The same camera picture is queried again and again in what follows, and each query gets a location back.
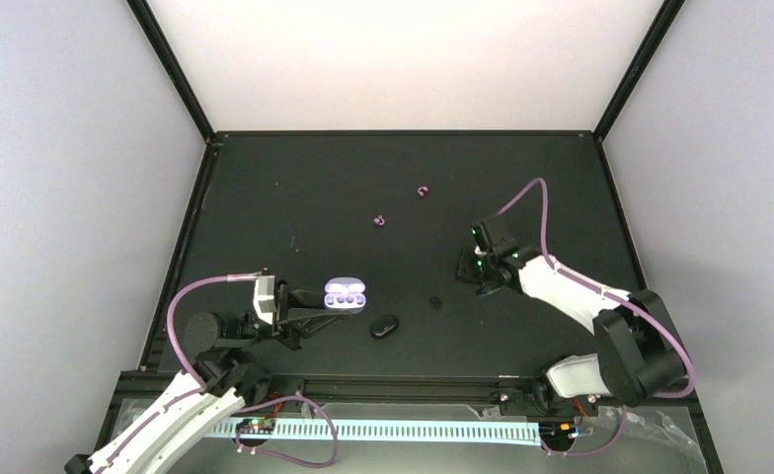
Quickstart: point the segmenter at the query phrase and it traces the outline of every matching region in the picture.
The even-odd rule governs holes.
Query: white backdrop
[[[774,2],[686,2],[605,150],[724,472],[774,472]]]
[[[215,129],[593,129],[660,0],[149,0]]]
[[[203,148],[125,2],[0,0],[0,473],[94,448]]]

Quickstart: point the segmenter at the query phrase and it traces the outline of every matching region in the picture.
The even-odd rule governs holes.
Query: purple cable
[[[527,194],[529,190],[532,189],[535,185],[541,185],[541,196],[542,196],[542,204],[541,204],[541,254],[544,256],[544,260],[547,261],[547,265],[550,266],[550,268],[553,268],[553,261],[550,260],[550,252],[547,250],[547,214],[549,214],[550,210],[550,197],[547,192],[547,182],[544,181],[544,178],[536,178],[529,183],[526,184],[526,186],[523,187],[522,190],[520,190],[520,193],[515,195],[512,199],[509,200],[509,202],[506,203],[505,206],[501,207],[501,210],[498,211],[498,215],[503,215],[504,212],[508,211],[510,207],[514,206],[516,202],[518,202],[521,198],[523,198],[523,195]]]
[[[169,343],[172,344],[172,350],[175,352],[175,356],[178,358],[181,366],[192,378],[195,379],[196,382],[198,382],[201,387],[206,387],[206,383],[204,383],[203,378],[198,375],[198,372],[195,371],[187,355],[184,354],[184,351],[181,349],[181,345],[178,344],[178,335],[175,333],[175,308],[178,307],[178,302],[181,301],[181,298],[186,296],[190,291],[208,284],[231,283],[234,281],[253,281],[257,279],[258,276],[259,274],[235,274],[203,278],[198,281],[194,281],[187,286],[184,286],[184,288],[182,288],[181,291],[178,291],[175,297],[172,298],[172,302],[169,303],[169,309],[166,310],[166,333],[169,336]]]
[[[549,454],[558,454],[562,457],[586,457],[586,456],[593,456],[594,454],[599,454],[601,452],[605,452],[608,449],[611,448],[616,442],[622,437],[622,433],[625,431],[625,427],[628,424],[628,409],[626,407],[623,407],[622,409],[622,421],[620,422],[620,425],[617,427],[617,431],[614,433],[614,436],[611,437],[611,440],[609,440],[604,445],[592,449],[590,451],[584,451],[584,452],[566,452],[566,451],[556,451],[553,449],[550,449],[550,446],[547,445],[547,443],[544,442],[544,439],[541,440],[541,447],[544,448],[545,451]]]
[[[543,197],[543,205],[541,206],[541,253],[544,255],[544,260],[547,261],[547,265],[549,265],[551,269],[555,269],[556,266],[550,258],[550,252],[547,250],[547,214],[549,214],[550,197],[549,193],[547,192],[547,182],[545,182],[543,178],[535,178],[534,180],[527,183],[527,185],[523,187],[520,193],[515,195],[515,197],[507,202],[505,206],[501,207],[501,210],[498,211],[498,215],[502,215],[504,212],[508,211],[513,205],[515,205],[516,202],[523,198],[523,195],[532,189],[536,183],[541,185]],[[596,286],[595,284],[585,281],[580,277],[565,271],[564,269],[558,269],[557,272],[559,275],[567,277],[570,281],[578,283],[593,292],[602,294],[602,288],[600,286]],[[672,336],[671,333],[669,333],[663,324],[661,324],[651,314],[644,311],[643,308],[608,291],[604,292],[604,296],[611,301],[614,301],[615,303],[628,308],[643,318],[647,323],[651,324],[658,331],[658,333],[660,333],[660,335],[663,336],[667,342],[669,342],[669,345],[672,346],[674,351],[680,357],[680,360],[683,362],[683,366],[686,369],[686,378],[688,380],[686,387],[677,392],[659,392],[656,394],[656,396],[659,398],[683,398],[692,393],[692,391],[695,390],[695,367],[692,365],[692,360],[690,360],[689,354],[686,353],[686,349],[684,349],[677,342],[677,339]]]
[[[260,403],[259,405],[254,405],[253,407],[243,408],[243,409],[239,410],[236,413],[237,414],[251,413],[251,412],[255,412],[257,410],[262,410],[263,408],[267,408],[267,407],[276,405],[277,403],[284,403],[284,402],[302,402],[302,403],[305,403],[306,405],[312,407],[317,413],[320,414],[321,417],[323,417],[324,420],[326,420],[326,423],[329,424],[329,431],[332,432],[332,443],[333,443],[333,445],[332,445],[332,457],[330,457],[329,460],[324,461],[324,462],[311,462],[311,461],[304,461],[302,459],[298,459],[296,457],[289,456],[288,454],[282,454],[281,452],[273,451],[273,450],[266,449],[266,448],[263,448],[263,447],[251,447],[250,448],[251,452],[252,453],[253,452],[258,452],[260,454],[267,454],[267,455],[270,455],[270,456],[273,456],[273,457],[276,457],[276,458],[279,458],[279,459],[283,459],[283,460],[288,461],[288,462],[293,462],[294,464],[297,464],[298,466],[310,467],[310,468],[313,468],[313,469],[321,469],[321,468],[324,468],[324,467],[329,467],[332,464],[335,464],[335,461],[338,458],[338,451],[341,449],[341,444],[338,441],[338,429],[335,428],[335,424],[332,423],[332,418],[329,416],[329,414],[326,413],[326,411],[323,409],[323,407],[321,407],[317,403],[313,402],[312,400],[309,400],[308,398],[305,398],[305,397],[301,397],[299,395],[289,395],[287,397],[275,398],[275,399],[267,401],[265,403]],[[242,444],[242,440],[241,440],[242,431],[244,431],[244,430],[239,430],[236,433],[236,445],[239,446],[240,450],[242,448],[248,447],[248,446],[245,446],[244,444]]]

